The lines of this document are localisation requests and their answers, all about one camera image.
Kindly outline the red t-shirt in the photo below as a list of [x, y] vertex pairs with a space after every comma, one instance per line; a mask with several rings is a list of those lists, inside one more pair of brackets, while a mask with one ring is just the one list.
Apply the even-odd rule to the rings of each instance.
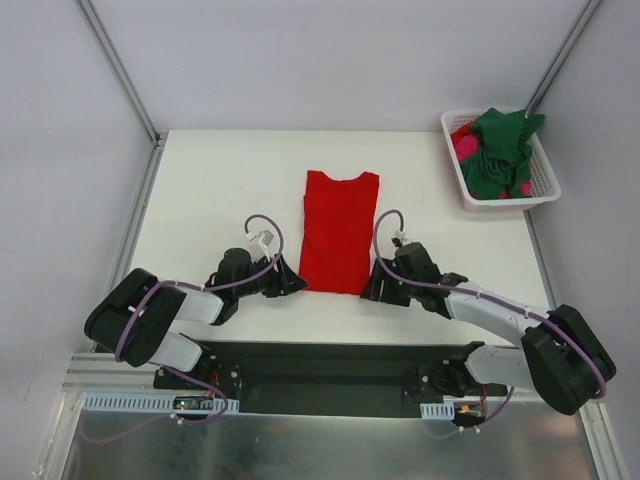
[[307, 172], [299, 275], [316, 292], [359, 295], [370, 274], [379, 176], [334, 180]]

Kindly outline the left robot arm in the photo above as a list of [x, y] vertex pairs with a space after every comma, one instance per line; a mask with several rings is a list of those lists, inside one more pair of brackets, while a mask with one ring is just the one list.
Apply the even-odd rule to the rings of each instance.
[[237, 313], [243, 297], [277, 298], [307, 287], [282, 257], [254, 260], [248, 250], [231, 248], [202, 287], [132, 270], [89, 314], [84, 333], [132, 367], [169, 366], [187, 387], [199, 389], [210, 381], [212, 366], [200, 345], [170, 331], [174, 321], [221, 326]]

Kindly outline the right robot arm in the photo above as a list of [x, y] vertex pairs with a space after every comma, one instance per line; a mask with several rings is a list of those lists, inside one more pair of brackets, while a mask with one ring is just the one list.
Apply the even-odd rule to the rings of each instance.
[[428, 373], [433, 389], [461, 398], [489, 384], [521, 388], [565, 415], [604, 396], [617, 367], [576, 308], [545, 310], [508, 300], [464, 275], [441, 272], [419, 242], [393, 244], [392, 258], [375, 258], [363, 298], [397, 306], [416, 302], [508, 343], [472, 341], [460, 348]]

